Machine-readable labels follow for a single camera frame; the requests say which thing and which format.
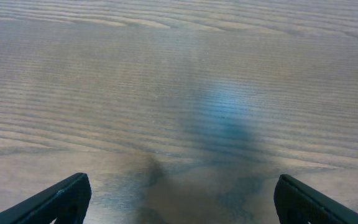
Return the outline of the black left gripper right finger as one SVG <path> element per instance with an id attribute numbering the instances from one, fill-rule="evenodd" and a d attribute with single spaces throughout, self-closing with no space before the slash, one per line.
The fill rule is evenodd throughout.
<path id="1" fill-rule="evenodd" d="M 358 213 L 298 179 L 280 175 L 273 195 L 280 224 L 358 224 Z"/>

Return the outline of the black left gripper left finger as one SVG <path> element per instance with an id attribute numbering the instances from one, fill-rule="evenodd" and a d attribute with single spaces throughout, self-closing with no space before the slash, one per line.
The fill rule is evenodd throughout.
<path id="1" fill-rule="evenodd" d="M 0 213 L 0 224 L 83 224 L 91 199 L 88 175 L 76 173 Z"/>

